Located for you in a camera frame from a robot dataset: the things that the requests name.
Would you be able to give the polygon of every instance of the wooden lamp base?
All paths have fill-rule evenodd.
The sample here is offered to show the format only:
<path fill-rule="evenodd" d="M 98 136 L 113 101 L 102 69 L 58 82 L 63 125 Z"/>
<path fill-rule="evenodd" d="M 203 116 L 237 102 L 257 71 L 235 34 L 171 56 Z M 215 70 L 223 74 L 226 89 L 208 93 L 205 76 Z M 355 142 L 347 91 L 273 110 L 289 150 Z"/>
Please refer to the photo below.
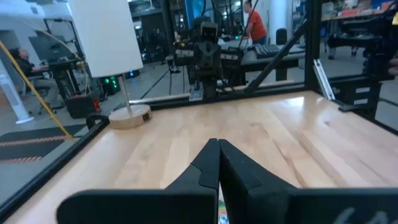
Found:
<path fill-rule="evenodd" d="M 148 105 L 130 105 L 131 114 L 127 107 L 113 111 L 109 115 L 109 125 L 113 129 L 136 128 L 152 118 L 152 111 Z"/>

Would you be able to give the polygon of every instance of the white pillar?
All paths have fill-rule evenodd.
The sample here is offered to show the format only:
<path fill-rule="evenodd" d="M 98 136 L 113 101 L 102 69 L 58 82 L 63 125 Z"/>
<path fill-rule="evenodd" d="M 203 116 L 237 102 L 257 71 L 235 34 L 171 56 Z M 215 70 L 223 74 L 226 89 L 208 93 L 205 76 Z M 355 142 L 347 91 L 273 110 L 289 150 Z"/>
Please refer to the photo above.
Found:
<path fill-rule="evenodd" d="M 16 124 L 22 124 L 28 121 L 32 121 L 33 117 L 30 117 L 26 112 L 25 106 L 22 103 L 21 98 L 19 97 L 18 92 L 15 89 L 15 86 L 9 75 L 0 74 L 0 86 L 6 94 L 9 104 L 11 105 L 15 115 L 18 118 Z"/>
<path fill-rule="evenodd" d="M 278 29 L 288 29 L 287 20 L 292 17 L 292 12 L 288 10 L 291 7 L 288 7 L 288 5 L 291 3 L 291 0 L 271 0 L 268 37 L 272 44 L 276 43 L 276 31 Z"/>

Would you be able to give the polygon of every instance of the workbench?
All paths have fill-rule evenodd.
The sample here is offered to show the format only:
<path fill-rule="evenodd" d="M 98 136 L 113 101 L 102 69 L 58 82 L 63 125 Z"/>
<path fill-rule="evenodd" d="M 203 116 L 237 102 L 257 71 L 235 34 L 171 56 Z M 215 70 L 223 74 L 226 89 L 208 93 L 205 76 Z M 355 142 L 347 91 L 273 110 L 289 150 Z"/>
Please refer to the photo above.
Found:
<path fill-rule="evenodd" d="M 61 201 L 85 189 L 162 189 L 210 138 L 224 138 L 299 188 L 397 187 L 398 138 L 312 91 L 153 112 L 109 126 L 6 223 L 56 223 Z"/>

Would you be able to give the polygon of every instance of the floor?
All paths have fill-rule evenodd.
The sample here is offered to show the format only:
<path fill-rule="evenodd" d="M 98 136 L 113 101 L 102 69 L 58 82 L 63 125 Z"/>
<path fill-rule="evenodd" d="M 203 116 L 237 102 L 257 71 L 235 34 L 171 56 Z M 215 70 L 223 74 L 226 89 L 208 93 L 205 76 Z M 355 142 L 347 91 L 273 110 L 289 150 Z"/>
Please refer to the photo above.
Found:
<path fill-rule="evenodd" d="M 342 75 L 358 74 L 362 70 L 363 58 L 360 56 L 352 58 L 350 48 L 341 48 L 337 50 L 335 60 L 328 60 L 327 54 L 322 52 L 321 61 L 326 74 L 329 77 L 337 77 Z M 127 80 L 126 88 L 129 94 L 129 99 L 135 100 L 142 98 L 143 96 L 145 98 L 167 96 L 169 93 L 171 93 L 171 95 L 176 95 L 189 91 L 186 71 L 185 78 L 183 78 L 182 75 L 183 71 L 181 73 L 174 73 L 171 76 L 167 71 L 167 66 L 160 65 L 160 63 L 145 65 L 141 70 L 140 76 Z M 259 72 L 247 73 L 247 80 L 250 82 L 258 75 L 258 73 Z M 304 81 L 304 70 L 301 68 L 289 69 L 288 79 L 295 82 Z M 275 72 L 272 72 L 264 80 L 264 82 L 267 83 L 274 81 Z M 394 80 L 383 84 L 381 97 L 393 103 L 398 103 L 398 82 Z M 103 113 L 110 113 L 110 111 L 120 103 L 123 103 L 123 101 L 124 98 L 120 92 L 113 96 L 109 96 L 108 100 L 103 102 L 101 105 Z M 33 97 L 24 99 L 24 104 L 27 110 L 35 111 L 39 107 L 38 101 Z M 55 122 L 50 119 L 47 113 L 43 113 L 42 115 L 35 114 L 33 122 L 19 125 L 15 124 L 16 117 L 10 107 L 0 108 L 0 114 L 2 115 L 0 117 L 0 135 L 14 131 L 56 127 Z M 392 106 L 389 103 L 380 102 L 376 118 L 382 123 L 398 129 L 396 114 L 398 114 L 398 107 Z M 57 117 L 65 126 L 85 122 L 84 119 L 72 119 L 66 109 L 58 111 Z M 87 130 L 84 129 L 78 133 L 78 135 L 85 134 L 86 132 Z M 2 189 L 0 191 L 0 202 L 7 199 L 17 189 L 19 189 L 19 187 L 22 187 L 27 181 L 49 165 L 55 158 L 65 152 L 71 145 L 72 142 L 65 142 L 46 156 L 46 159 L 40 162 L 30 162 L 23 166 L 18 164 L 0 164 L 0 180 L 7 180 L 2 181 L 6 182 L 7 185 L 2 185 Z"/>
<path fill-rule="evenodd" d="M 210 138 L 298 188 L 398 186 L 398 138 L 303 91 L 154 111 L 130 130 L 106 127 L 7 223 L 56 223 L 57 205 L 81 190 L 163 189 Z"/>

